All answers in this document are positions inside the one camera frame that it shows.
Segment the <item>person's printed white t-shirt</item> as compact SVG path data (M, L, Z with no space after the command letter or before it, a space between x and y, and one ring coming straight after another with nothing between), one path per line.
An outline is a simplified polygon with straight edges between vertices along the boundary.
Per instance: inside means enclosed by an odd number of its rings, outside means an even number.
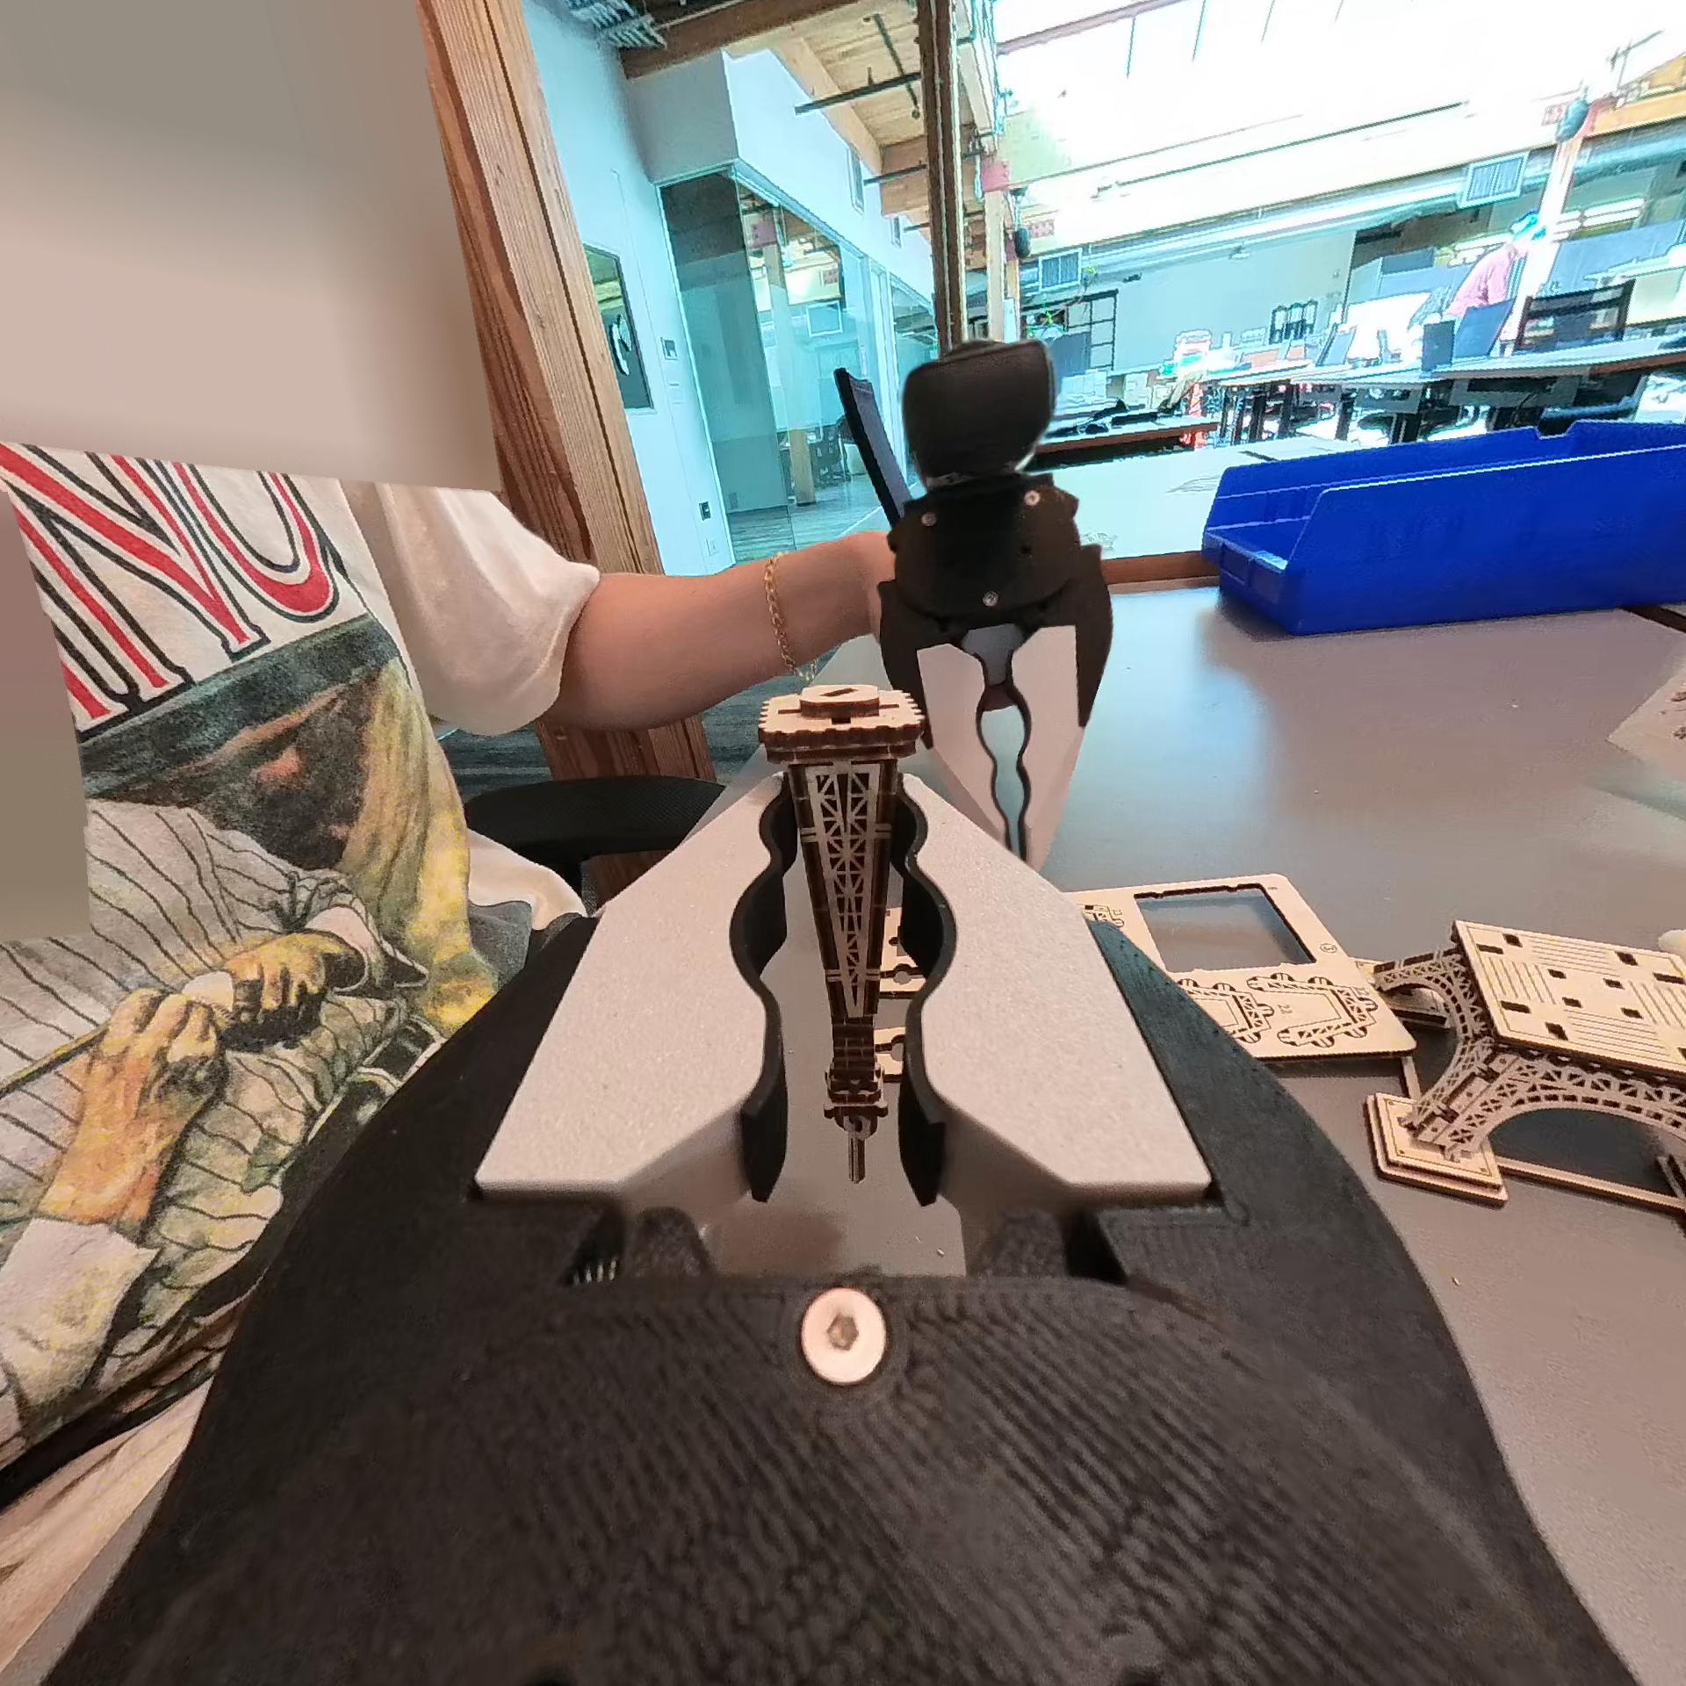
M581 911L441 726L557 701L602 581L490 492L5 443L91 929L7 940L5 1664L182 1455L313 1190Z

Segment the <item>person's left forearm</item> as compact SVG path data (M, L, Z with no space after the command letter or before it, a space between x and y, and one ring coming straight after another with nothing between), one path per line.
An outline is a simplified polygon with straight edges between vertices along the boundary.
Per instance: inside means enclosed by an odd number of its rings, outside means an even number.
M799 667L777 591L785 555L710 577L604 577L567 638L553 716L659 726Z

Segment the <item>grey desk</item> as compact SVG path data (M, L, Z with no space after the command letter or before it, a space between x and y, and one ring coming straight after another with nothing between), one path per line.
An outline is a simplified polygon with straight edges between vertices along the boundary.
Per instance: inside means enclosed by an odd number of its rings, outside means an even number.
M1286 636L1211 587L1115 595L1048 872L1066 889L1276 872L1349 952L1461 917L1683 927L1683 789L1610 732L1683 661L1630 610ZM1642 1681L1683 1681L1683 1227L1522 1182L1483 1208L1375 1174L1398 1064L1290 1064L1465 1351L1518 1485Z

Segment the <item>folded paper instruction sheet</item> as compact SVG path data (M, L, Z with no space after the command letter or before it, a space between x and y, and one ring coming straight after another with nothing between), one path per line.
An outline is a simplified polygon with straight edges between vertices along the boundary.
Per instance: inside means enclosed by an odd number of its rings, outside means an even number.
M1685 781L1685 673L1673 675L1610 732L1610 744Z

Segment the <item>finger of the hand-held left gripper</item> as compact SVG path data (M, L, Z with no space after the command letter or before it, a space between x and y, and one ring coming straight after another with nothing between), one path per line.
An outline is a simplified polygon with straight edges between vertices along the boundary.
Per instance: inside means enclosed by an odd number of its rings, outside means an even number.
M1007 850L1015 848L1013 824L997 799L999 767L982 718L991 705L1015 705L1007 689L1015 652L1015 642L936 642L919 650L923 709L948 799Z
M1078 628L1042 626L1027 636L1009 659L1007 687L1025 720L1021 854L1031 868L1042 870L1086 738Z

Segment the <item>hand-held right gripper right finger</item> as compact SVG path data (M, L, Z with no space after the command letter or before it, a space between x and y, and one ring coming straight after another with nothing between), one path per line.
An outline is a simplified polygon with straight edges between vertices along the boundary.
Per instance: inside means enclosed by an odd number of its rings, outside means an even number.
M1192 1206L1211 1170L1076 901L919 775L897 811L899 1151L923 1204Z

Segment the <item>person's left hand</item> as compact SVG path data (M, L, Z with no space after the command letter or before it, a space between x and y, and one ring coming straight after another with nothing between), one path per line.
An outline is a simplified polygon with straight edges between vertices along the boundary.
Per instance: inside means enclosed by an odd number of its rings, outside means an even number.
M858 636L877 636L881 585L893 579L895 565L881 530L858 530L785 555L777 591L793 659L807 663Z

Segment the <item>wooden tower base model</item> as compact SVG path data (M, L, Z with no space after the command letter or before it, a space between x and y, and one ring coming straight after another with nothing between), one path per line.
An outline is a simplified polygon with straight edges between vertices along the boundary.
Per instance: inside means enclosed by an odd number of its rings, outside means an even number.
M1461 919L1445 948L1369 964L1380 995L1439 1011L1455 1037L1420 1096L1371 1094L1376 1170L1488 1206L1508 1176L1685 1216L1685 970L1642 944ZM1506 1157L1494 1133L1530 1113L1573 1109L1644 1125L1671 1141L1665 1188Z

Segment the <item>black office chair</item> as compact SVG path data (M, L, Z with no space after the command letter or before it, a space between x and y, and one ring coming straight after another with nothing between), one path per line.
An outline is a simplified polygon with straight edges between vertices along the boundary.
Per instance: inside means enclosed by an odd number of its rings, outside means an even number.
M875 384L848 367L834 369L844 420L891 526L907 514L911 485L885 426Z

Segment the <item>laser-cut wooden puzzle sheet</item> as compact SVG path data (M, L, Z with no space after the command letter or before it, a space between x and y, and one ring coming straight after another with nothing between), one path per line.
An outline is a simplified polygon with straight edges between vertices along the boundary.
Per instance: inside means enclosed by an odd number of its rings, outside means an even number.
M1172 978L1237 1043L1268 1062L1335 1056L1408 1056L1416 1039L1375 986L1373 966L1355 958L1282 874L1243 874L1174 883L1072 891L1088 917L1105 921L1162 964L1145 901L1190 895L1263 895L1308 958L1272 966L1198 966Z

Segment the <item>wooden tower spire model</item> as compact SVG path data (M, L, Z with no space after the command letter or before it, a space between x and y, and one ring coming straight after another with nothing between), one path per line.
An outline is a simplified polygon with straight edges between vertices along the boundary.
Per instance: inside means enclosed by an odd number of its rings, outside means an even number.
M797 813L832 1021L828 1117L848 1137L854 1182L866 1180L868 1147L887 1111L875 1035L891 840L901 762L923 730L909 693L864 683L775 697L759 720Z

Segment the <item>grey wood-edged table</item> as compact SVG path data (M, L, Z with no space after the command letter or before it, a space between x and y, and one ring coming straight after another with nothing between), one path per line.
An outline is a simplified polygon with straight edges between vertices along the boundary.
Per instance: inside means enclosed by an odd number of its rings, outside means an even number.
M1217 571L1204 557L1204 538L1229 469L1355 449L1351 439L1292 435L1255 445L1125 455L1062 469L1054 479L1078 496L1080 532L1086 542L1099 543L1111 589L1207 587L1217 583Z

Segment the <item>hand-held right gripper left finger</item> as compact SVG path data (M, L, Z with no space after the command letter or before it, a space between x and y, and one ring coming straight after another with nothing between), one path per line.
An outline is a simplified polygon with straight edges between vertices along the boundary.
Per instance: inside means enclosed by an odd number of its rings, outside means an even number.
M783 1019L797 821L767 775L616 895L477 1172L486 1196L767 1202L789 1147Z

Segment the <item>black framed wall picture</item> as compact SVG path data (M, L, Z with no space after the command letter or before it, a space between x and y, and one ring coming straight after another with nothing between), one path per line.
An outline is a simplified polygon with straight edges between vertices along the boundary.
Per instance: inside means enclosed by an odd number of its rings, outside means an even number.
M630 412L653 410L655 400L645 373L622 259L616 253L590 243L585 245L585 253L612 355L612 367L622 392L622 404Z

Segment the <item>wooden pillar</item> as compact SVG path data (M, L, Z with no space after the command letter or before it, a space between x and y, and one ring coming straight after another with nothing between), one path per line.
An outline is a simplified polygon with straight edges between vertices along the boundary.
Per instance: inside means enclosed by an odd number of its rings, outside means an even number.
M500 496L563 557L665 567L518 1L420 1Z

